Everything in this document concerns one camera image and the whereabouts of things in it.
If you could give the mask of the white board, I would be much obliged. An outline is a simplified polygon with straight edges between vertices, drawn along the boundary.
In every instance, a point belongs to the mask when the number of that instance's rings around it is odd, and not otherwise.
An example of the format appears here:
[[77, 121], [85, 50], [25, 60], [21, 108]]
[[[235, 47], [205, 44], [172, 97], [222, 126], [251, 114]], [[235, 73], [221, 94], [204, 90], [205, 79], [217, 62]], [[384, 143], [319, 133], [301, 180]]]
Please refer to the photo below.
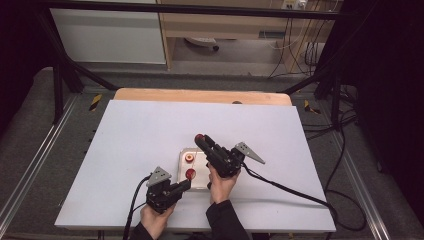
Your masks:
[[265, 164], [248, 160], [231, 202], [252, 232], [332, 232], [325, 196], [293, 106], [154, 101], [109, 102], [55, 221], [72, 230], [121, 229], [140, 181], [156, 167], [172, 176], [197, 134], [232, 148], [245, 142]]

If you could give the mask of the white cabinet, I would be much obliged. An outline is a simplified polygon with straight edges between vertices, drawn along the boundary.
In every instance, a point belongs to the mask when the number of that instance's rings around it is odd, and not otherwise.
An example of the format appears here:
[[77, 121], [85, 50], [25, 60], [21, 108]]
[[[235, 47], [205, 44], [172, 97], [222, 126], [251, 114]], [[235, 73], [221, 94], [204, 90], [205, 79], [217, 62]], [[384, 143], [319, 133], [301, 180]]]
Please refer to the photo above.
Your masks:
[[157, 13], [51, 9], [51, 14], [74, 61], [166, 63]]

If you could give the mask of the person's right hand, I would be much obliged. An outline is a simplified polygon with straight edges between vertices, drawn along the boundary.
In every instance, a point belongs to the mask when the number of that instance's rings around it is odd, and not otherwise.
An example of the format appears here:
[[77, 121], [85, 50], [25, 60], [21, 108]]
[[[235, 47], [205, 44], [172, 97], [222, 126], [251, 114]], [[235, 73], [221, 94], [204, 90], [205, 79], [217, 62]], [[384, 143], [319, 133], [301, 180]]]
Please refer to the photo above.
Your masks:
[[230, 193], [237, 182], [240, 171], [238, 171], [232, 177], [222, 178], [218, 174], [217, 170], [211, 164], [208, 164], [208, 169], [209, 169], [209, 180], [211, 183], [210, 203], [219, 204], [221, 202], [228, 200], [230, 197]]

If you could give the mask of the aluminium floor rail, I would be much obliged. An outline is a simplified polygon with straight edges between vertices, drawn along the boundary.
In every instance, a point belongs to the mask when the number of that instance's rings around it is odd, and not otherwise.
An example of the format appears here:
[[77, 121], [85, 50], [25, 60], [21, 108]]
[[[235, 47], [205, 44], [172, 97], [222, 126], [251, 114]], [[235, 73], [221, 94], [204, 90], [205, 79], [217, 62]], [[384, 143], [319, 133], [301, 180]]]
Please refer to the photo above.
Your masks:
[[365, 185], [350, 152], [347, 149], [346, 141], [341, 132], [333, 132], [332, 137], [341, 151], [341, 159], [344, 169], [355, 192], [356, 198], [364, 211], [367, 224], [375, 240], [390, 240], [390, 234], [386, 225], [379, 214], [376, 205]]
[[14, 188], [14, 191], [0, 211], [0, 238], [6, 233], [7, 228], [11, 224], [27, 192], [31, 188], [34, 179], [42, 168], [57, 138], [66, 125], [79, 97], [79, 94], [72, 94], [68, 98], [65, 106], [63, 107], [62, 116], [50, 127], [46, 137], [43, 139], [41, 145], [37, 149], [37, 152], [32, 157], [31, 162]]

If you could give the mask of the wooden table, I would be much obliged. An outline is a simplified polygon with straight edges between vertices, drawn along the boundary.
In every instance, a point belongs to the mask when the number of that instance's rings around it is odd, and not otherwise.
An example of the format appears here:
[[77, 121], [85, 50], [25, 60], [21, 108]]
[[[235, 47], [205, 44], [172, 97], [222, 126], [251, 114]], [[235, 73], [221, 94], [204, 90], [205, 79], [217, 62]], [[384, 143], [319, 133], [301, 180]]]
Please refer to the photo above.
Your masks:
[[263, 93], [256, 91], [121, 88], [116, 91], [114, 99], [135, 101], [199, 102], [228, 104], [240, 102], [241, 104], [279, 106], [292, 105], [292, 101], [287, 94]]

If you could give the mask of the square metal tray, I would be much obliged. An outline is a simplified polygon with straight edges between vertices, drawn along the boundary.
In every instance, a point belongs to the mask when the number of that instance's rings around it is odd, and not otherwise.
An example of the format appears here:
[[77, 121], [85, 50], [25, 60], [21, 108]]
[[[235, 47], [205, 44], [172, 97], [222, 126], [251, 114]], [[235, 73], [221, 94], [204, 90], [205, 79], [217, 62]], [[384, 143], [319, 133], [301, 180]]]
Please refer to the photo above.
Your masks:
[[[193, 154], [194, 161], [187, 163], [185, 161], [186, 154]], [[184, 148], [179, 155], [177, 181], [186, 180], [185, 173], [188, 169], [196, 170], [196, 176], [191, 180], [191, 191], [206, 191], [209, 183], [209, 169], [206, 155], [199, 148]]]

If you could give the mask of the person's left hand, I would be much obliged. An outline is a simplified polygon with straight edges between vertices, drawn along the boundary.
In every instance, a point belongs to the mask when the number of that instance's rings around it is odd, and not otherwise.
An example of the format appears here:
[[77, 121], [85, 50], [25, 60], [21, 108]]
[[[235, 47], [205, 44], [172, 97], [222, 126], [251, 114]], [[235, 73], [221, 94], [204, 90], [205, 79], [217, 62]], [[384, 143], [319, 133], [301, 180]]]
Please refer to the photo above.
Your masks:
[[158, 213], [146, 205], [140, 210], [140, 223], [152, 240], [158, 240], [167, 226], [168, 219], [174, 212], [176, 205], [172, 205], [163, 213]]

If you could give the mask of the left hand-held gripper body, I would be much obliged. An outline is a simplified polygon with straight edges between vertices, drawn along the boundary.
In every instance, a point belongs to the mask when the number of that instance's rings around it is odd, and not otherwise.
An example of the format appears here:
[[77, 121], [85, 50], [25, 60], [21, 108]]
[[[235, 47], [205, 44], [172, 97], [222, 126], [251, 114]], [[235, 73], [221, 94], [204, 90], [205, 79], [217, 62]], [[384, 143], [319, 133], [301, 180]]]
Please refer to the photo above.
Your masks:
[[146, 203], [158, 213], [163, 213], [176, 203], [172, 195], [178, 183], [171, 183], [170, 178], [167, 171], [157, 167], [148, 179]]

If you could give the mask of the black metal frame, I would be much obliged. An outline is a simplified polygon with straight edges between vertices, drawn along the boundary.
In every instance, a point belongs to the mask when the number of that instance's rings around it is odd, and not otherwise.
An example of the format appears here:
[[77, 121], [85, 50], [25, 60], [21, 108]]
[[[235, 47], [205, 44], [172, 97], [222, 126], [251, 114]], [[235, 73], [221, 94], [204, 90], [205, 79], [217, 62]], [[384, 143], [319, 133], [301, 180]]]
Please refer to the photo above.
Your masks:
[[306, 10], [271, 10], [264, 8], [223, 7], [205, 5], [176, 5], [176, 4], [150, 4], [150, 3], [125, 3], [125, 2], [100, 2], [100, 1], [76, 1], [76, 0], [35, 0], [31, 2], [34, 15], [49, 39], [53, 48], [55, 64], [54, 90], [55, 90], [55, 121], [61, 117], [62, 88], [61, 80], [64, 80], [72, 92], [82, 92], [84, 86], [77, 76], [77, 72], [85, 75], [102, 87], [116, 91], [119, 89], [112, 83], [90, 72], [72, 60], [55, 30], [55, 26], [47, 20], [47, 11], [53, 9], [72, 10], [95, 10], [115, 12], [143, 12], [143, 13], [166, 13], [184, 15], [223, 15], [263, 18], [287, 18], [287, 19], [318, 19], [318, 20], [346, 20], [349, 14], [340, 12], [317, 12]]

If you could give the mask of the white power strip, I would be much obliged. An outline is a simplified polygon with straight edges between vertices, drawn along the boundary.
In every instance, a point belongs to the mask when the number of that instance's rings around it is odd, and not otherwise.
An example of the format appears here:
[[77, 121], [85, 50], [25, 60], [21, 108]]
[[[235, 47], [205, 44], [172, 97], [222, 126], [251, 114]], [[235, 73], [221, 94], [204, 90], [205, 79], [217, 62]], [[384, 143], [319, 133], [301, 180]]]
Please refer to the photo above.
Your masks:
[[283, 0], [282, 9], [286, 10], [304, 10], [308, 0]]

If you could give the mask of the light wooden desk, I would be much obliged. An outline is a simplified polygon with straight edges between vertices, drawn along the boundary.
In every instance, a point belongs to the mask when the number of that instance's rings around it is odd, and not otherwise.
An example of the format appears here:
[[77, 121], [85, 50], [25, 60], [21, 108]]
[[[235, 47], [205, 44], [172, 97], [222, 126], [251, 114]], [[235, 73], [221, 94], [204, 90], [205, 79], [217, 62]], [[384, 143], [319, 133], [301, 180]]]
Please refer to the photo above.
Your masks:
[[[159, 4], [212, 5], [224, 7], [282, 9], [283, 0], [156, 0]], [[308, 0], [304, 10], [338, 12], [344, 0]], [[277, 19], [223, 15], [159, 15], [166, 64], [172, 65], [178, 38], [265, 39], [283, 54], [288, 72], [300, 69], [301, 51], [308, 44], [323, 45], [332, 20]]]

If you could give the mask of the white chair base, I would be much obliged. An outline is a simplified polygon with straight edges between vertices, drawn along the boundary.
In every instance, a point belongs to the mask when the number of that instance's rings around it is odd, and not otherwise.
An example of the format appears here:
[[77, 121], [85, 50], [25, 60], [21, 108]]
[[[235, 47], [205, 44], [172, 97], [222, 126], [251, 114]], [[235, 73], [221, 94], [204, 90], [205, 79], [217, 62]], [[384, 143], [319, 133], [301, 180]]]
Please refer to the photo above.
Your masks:
[[214, 38], [186, 38], [186, 41], [197, 46], [212, 49], [213, 51], [219, 50], [219, 46]]

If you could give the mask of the yellow black floor tape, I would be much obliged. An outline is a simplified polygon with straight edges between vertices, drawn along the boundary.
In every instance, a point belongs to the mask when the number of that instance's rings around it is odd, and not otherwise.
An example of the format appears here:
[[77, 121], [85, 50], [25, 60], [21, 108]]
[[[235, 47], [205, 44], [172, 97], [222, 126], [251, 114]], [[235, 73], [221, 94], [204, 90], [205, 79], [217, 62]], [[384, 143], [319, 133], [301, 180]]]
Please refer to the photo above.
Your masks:
[[101, 98], [102, 98], [102, 94], [97, 94], [97, 95], [94, 96], [94, 98], [93, 98], [93, 100], [90, 104], [89, 111], [95, 111], [96, 110]]
[[319, 109], [312, 108], [308, 100], [304, 100], [304, 110], [305, 112], [312, 112], [314, 114], [321, 114]]

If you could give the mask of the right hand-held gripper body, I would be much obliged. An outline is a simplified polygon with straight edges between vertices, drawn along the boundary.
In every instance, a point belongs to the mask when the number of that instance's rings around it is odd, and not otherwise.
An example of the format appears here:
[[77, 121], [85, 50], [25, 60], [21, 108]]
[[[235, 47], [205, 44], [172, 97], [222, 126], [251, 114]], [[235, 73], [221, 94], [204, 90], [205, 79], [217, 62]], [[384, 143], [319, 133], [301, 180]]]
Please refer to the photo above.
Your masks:
[[207, 144], [204, 153], [206, 154], [206, 159], [222, 178], [235, 176], [244, 166], [246, 157], [265, 164], [265, 161], [245, 142], [236, 144], [231, 150], [218, 144]]

